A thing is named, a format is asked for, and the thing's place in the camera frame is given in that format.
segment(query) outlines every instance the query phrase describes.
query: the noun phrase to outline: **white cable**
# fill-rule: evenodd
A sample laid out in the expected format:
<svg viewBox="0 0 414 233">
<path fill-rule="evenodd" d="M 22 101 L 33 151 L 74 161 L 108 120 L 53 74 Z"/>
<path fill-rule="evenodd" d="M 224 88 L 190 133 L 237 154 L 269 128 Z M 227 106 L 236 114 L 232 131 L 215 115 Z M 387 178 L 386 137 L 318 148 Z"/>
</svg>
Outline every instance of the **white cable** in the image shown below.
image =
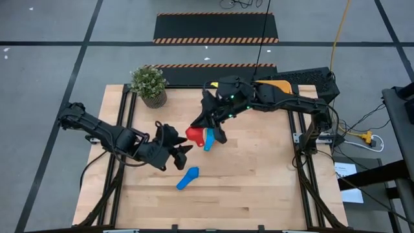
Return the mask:
<svg viewBox="0 0 414 233">
<path fill-rule="evenodd" d="M 384 150 L 384 141 L 378 135 L 373 135 L 371 138 L 374 139 L 375 137 L 377 137 L 381 140 L 381 150 L 374 150 L 372 148 L 369 148 L 367 146 L 364 146 L 364 145 L 361 145 L 361 144 L 358 144 L 358 143 L 355 143 L 355 142 L 345 141 L 344 143 L 351 144 L 351 145 L 354 145 L 354 146 L 358 146 L 358 147 L 361 147 L 361 148 L 364 148 L 364 149 L 367 149 L 367 150 L 370 150 L 370 151 L 373 151 L 373 152 L 382 152 Z"/>
</svg>

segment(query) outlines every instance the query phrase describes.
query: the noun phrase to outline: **yellow cable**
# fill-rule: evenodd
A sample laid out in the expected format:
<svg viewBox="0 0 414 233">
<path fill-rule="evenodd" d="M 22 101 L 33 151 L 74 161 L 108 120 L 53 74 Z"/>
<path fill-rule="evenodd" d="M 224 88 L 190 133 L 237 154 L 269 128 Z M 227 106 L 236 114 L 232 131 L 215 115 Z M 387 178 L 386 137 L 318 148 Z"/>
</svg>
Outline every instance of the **yellow cable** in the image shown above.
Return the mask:
<svg viewBox="0 0 414 233">
<path fill-rule="evenodd" d="M 343 22 L 345 22 L 345 18 L 347 17 L 348 8 L 349 8 L 350 4 L 351 4 L 351 0 L 348 0 L 347 6 L 345 7 L 345 10 L 343 11 L 342 20 L 341 20 L 341 23 L 339 24 L 338 32 L 336 33 L 336 37 L 335 37 L 335 40 L 334 40 L 334 45 L 332 46 L 331 65 L 329 66 L 329 70 L 331 70 L 331 71 L 332 71 L 332 66 L 333 66 L 333 63 L 334 63 L 336 42 L 338 42 L 338 40 L 339 40 L 339 36 L 341 34 L 341 31 L 342 31 L 342 25 L 343 25 Z"/>
<path fill-rule="evenodd" d="M 343 25 L 343 22 L 345 22 L 345 19 L 347 17 L 347 13 L 348 13 L 348 9 L 349 9 L 349 5 L 350 4 L 351 4 L 351 0 L 347 0 L 347 6 L 345 7 L 345 10 L 343 11 L 342 20 L 341 20 L 341 23 L 339 24 L 339 28 L 338 28 L 338 31 L 336 33 L 336 37 L 335 37 L 335 40 L 334 40 L 334 45 L 332 46 L 331 65 L 329 66 L 329 70 L 330 71 L 332 71 L 332 67 L 333 67 L 333 63 L 334 63 L 336 43 L 338 42 L 339 37 L 341 35 L 342 25 Z M 346 134 L 354 135 L 354 136 L 357 136 L 357 137 L 361 137 L 362 136 L 362 134 L 359 134 L 359 133 L 351 133 L 351 132 L 348 132 L 348 131 L 344 130 L 341 126 L 338 126 L 338 127 L 339 127 L 339 129 L 341 129 Z"/>
</svg>

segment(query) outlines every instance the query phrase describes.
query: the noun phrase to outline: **yellow plug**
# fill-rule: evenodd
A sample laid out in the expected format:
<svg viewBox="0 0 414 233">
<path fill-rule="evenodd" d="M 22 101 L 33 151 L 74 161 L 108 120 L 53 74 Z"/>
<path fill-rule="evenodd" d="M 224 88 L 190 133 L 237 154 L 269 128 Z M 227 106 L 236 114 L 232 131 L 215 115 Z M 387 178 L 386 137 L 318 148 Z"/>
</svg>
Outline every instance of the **yellow plug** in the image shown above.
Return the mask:
<svg viewBox="0 0 414 233">
<path fill-rule="evenodd" d="M 368 145 L 371 145 L 372 136 L 373 136 L 373 132 L 371 132 L 371 131 L 367 131 L 367 133 L 363 133 L 363 134 L 359 135 L 359 137 L 361 139 L 363 139 L 365 141 L 365 143 L 368 144 Z"/>
</svg>

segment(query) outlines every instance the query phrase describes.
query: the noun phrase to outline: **green leaves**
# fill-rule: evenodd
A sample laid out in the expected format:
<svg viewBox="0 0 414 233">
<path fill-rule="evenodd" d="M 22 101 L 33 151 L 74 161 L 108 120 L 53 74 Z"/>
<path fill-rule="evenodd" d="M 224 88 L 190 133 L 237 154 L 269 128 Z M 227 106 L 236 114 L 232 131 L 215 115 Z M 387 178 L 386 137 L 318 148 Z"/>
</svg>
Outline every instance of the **green leaves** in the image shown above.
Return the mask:
<svg viewBox="0 0 414 233">
<path fill-rule="evenodd" d="M 131 91 L 138 93 L 142 98 L 154 98 L 166 87 L 166 80 L 162 71 L 154 67 L 141 67 L 131 71 Z"/>
</svg>

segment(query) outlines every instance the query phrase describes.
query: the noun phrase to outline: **blue object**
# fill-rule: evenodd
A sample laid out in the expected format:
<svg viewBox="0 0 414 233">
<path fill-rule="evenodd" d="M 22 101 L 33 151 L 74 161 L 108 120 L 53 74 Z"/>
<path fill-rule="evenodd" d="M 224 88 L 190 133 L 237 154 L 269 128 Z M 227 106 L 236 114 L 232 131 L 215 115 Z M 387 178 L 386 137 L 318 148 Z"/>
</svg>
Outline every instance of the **blue object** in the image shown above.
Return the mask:
<svg viewBox="0 0 414 233">
<path fill-rule="evenodd" d="M 206 142 L 204 143 L 204 150 L 210 151 L 214 143 L 214 131 L 212 128 L 206 129 Z"/>
<path fill-rule="evenodd" d="M 178 190 L 183 190 L 187 185 L 192 182 L 195 178 L 199 177 L 199 167 L 190 168 L 186 175 L 181 179 L 180 183 L 177 184 Z"/>
</svg>

